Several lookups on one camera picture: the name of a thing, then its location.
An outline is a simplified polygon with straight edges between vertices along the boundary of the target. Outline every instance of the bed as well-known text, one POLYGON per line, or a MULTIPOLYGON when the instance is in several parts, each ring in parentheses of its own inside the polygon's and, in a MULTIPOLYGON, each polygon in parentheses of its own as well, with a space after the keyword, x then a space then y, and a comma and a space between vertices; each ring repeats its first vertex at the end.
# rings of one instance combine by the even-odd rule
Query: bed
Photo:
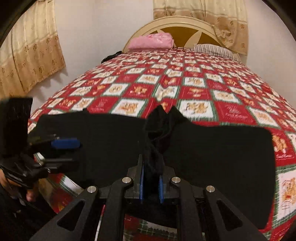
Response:
MULTIPOLYGON (((172 50, 128 52, 89 70, 49 98, 29 119, 28 131, 41 115, 82 111, 146 118, 158 105, 172 106, 192 122, 205 125, 251 125, 273 135, 276 187, 269 221, 260 230, 279 240, 296 214, 296 112, 242 63, 191 51, 195 43, 220 45, 212 26, 190 17, 164 17, 132 37, 170 32, 172 50)), ((64 174, 40 181, 40 192, 59 212, 82 189, 64 174)), ((126 216, 125 239, 175 240, 176 230, 126 216)))

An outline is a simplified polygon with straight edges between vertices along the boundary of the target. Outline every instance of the striped pillow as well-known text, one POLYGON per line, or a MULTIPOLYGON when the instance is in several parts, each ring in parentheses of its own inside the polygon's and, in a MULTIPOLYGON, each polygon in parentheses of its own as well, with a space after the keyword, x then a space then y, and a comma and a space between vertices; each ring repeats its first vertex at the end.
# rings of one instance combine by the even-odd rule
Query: striped pillow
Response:
POLYGON ((195 44, 192 51, 197 53, 206 53, 222 58, 228 58, 240 63, 238 56, 235 56, 230 50, 213 44, 195 44))

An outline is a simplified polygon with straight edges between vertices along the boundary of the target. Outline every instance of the white wall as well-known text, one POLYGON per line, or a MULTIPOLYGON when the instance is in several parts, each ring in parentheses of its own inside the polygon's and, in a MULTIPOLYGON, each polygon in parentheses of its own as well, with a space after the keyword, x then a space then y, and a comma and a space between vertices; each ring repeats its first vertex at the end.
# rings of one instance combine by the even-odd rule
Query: white wall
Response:
MULTIPOLYGON (((296 107, 296 42, 261 0, 245 0, 249 21, 247 65, 296 107)), ((122 50, 153 20, 153 0, 55 0, 55 19, 66 69, 29 93, 32 110, 101 60, 122 50)))
POLYGON ((32 111, 153 20, 152 0, 55 0, 55 21, 67 67, 36 85, 32 111))
POLYGON ((296 41, 261 0, 245 0, 249 22, 247 66, 296 108, 296 41))

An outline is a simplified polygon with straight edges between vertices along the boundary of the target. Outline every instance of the curtain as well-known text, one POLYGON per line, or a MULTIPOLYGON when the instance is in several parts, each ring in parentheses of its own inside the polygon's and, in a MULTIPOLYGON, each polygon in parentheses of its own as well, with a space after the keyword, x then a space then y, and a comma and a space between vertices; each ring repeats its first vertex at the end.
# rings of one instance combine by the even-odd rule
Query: curtain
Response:
POLYGON ((213 25, 228 49, 247 55, 248 23, 244 0, 153 0, 154 19, 181 15, 213 25))
POLYGON ((20 17, 0 48, 0 99, 26 95, 65 66, 54 1, 39 0, 20 17))

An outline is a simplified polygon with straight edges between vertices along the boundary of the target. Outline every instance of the metal bolt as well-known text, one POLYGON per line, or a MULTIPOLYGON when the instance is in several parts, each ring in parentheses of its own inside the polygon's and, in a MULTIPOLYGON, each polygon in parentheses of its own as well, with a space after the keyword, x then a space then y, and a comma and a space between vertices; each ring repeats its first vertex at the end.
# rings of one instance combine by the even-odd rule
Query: metal bolt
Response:
POLYGON ((131 182, 131 178, 130 178, 130 177, 124 177, 124 178, 122 179, 122 182, 123 182, 123 183, 130 183, 130 182, 131 182))
POLYGON ((208 192, 214 192, 214 191, 215 191, 215 188, 214 188, 213 186, 207 186, 207 187, 206 187, 206 190, 207 190, 208 192))
POLYGON ((90 186, 90 187, 87 188, 87 191, 89 193, 94 193, 96 191, 96 187, 95 186, 90 186))
POLYGON ((179 178, 179 177, 172 178, 172 182, 174 182, 174 183, 179 183, 180 181, 181 181, 181 178, 179 178))

